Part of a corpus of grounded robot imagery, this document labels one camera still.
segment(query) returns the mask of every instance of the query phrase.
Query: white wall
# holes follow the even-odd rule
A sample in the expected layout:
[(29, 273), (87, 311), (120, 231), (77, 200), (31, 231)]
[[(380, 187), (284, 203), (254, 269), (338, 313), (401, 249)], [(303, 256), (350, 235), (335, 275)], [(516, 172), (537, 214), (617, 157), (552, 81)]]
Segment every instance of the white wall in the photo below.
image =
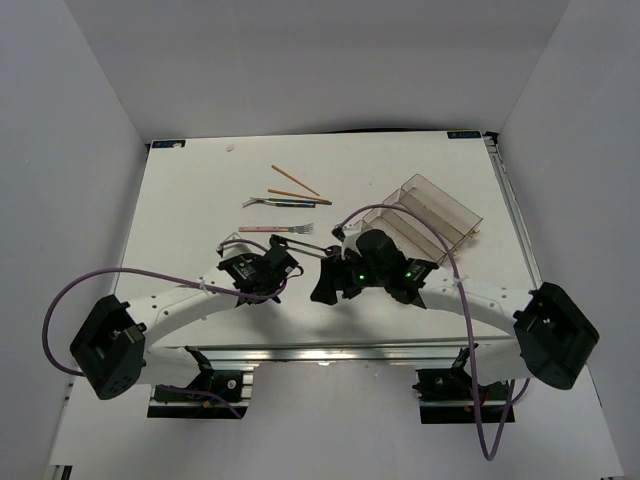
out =
[(601, 341), (590, 362), (625, 473), (640, 478), (640, 3), (573, 0), (501, 136), (543, 277)]
[[(62, 0), (0, 4), (0, 152), (0, 477), (32, 480), (68, 383), (42, 353), (42, 317), (66, 282), (119, 257), (145, 154)], [(67, 363), (106, 285), (80, 288), (55, 317)]]
[(66, 0), (143, 139), (499, 130), (568, 0)]

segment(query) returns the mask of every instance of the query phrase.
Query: wooden stick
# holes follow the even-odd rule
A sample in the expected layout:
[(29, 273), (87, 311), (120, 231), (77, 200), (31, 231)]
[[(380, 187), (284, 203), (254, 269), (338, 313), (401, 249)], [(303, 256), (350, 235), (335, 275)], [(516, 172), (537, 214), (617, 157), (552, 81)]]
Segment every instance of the wooden stick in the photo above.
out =
[(300, 193), (291, 193), (291, 192), (285, 192), (284, 190), (275, 190), (273, 188), (270, 188), (269, 190), (267, 190), (269, 193), (276, 193), (278, 195), (287, 195), (289, 197), (297, 197), (297, 198), (305, 198), (307, 200), (315, 200), (319, 203), (325, 203), (327, 205), (332, 205), (332, 203), (329, 200), (325, 200), (324, 198), (316, 198), (316, 197), (310, 197), (308, 195), (302, 195)]
[(302, 188), (305, 188), (307, 190), (309, 190), (311, 193), (313, 193), (315, 196), (319, 197), (320, 194), (318, 192), (316, 192), (313, 188), (308, 187), (307, 185), (305, 185), (304, 183), (302, 183), (300, 180), (298, 180), (297, 178), (295, 178), (293, 175), (288, 174), (287, 172), (285, 172), (284, 170), (282, 170), (280, 167), (276, 167), (275, 165), (271, 165), (271, 168), (273, 168), (276, 172), (281, 173), (282, 175), (284, 175), (285, 177), (287, 177), (289, 180), (293, 180), (294, 182), (296, 182), (298, 185), (300, 185)]

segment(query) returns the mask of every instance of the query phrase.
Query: black label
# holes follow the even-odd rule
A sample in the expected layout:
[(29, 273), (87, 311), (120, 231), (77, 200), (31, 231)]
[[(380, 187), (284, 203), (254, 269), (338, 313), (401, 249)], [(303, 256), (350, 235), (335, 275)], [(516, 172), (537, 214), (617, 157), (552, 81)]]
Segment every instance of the black label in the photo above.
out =
[(186, 140), (155, 140), (151, 148), (182, 148), (186, 144)]
[(458, 138), (482, 138), (482, 135), (480, 135), (480, 132), (478, 132), (477, 130), (469, 130), (469, 131), (465, 131), (465, 132), (447, 132), (447, 137), (454, 138), (454, 139), (458, 139)]

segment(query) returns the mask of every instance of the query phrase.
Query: fork with wooden handle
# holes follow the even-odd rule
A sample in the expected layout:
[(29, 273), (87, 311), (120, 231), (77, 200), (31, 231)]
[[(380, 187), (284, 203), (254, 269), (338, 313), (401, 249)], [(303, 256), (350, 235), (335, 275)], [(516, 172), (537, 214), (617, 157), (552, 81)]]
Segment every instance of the fork with wooden handle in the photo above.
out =
[(239, 227), (239, 232), (254, 232), (254, 233), (278, 233), (278, 232), (288, 232), (288, 233), (312, 233), (313, 232), (313, 223), (308, 223), (306, 225), (296, 225), (293, 227)]

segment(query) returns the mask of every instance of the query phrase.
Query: white table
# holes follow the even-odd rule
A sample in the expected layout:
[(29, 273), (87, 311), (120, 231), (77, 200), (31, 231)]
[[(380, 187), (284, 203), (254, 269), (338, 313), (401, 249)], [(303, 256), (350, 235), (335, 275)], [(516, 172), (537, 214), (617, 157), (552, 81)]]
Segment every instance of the white table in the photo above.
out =
[[(299, 176), (334, 205), (315, 210), (255, 206), (269, 187), (299, 190), (270, 169)], [(195, 278), (217, 262), (215, 246), (240, 225), (303, 224), (303, 240), (335, 243), (333, 225), (384, 199), (421, 173), (484, 218), (460, 252), (462, 273), (531, 287), (516, 231), (481, 139), (444, 132), (187, 140), (152, 149), (124, 264)], [(268, 235), (251, 235), (265, 241)], [(211, 316), (165, 345), (251, 346), (461, 340), (461, 318), (404, 307), (365, 291), (328, 307), (311, 303), (317, 260), (280, 306)], [(121, 299), (165, 288), (122, 276)], [(486, 339), (499, 332), (476, 324)], [(73, 388), (51, 462), (74, 465), (72, 480), (121, 478), (599, 478), (620, 474), (588, 372), (570, 392), (536, 383), (507, 426), (498, 460), (482, 460), (475, 427), (422, 426), (410, 385), (413, 368), (384, 365), (269, 364), (256, 370), (248, 414), (237, 421), (147, 419), (150, 388), (100, 402), (84, 380)]]

